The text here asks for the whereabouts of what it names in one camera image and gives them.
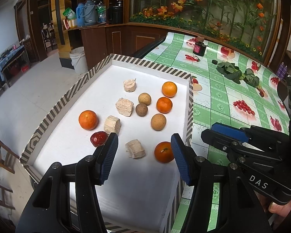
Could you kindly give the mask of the person's right hand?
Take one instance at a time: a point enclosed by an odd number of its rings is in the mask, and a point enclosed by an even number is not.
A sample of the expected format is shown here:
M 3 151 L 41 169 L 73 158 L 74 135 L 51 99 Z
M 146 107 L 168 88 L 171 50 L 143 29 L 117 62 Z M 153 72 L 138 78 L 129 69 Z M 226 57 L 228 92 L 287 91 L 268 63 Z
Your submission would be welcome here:
M 291 200 L 286 205 L 278 205 L 274 203 L 270 198 L 267 198 L 256 191 L 255 194 L 258 197 L 264 211 L 275 214 L 272 223 L 273 227 L 277 228 L 291 211 Z

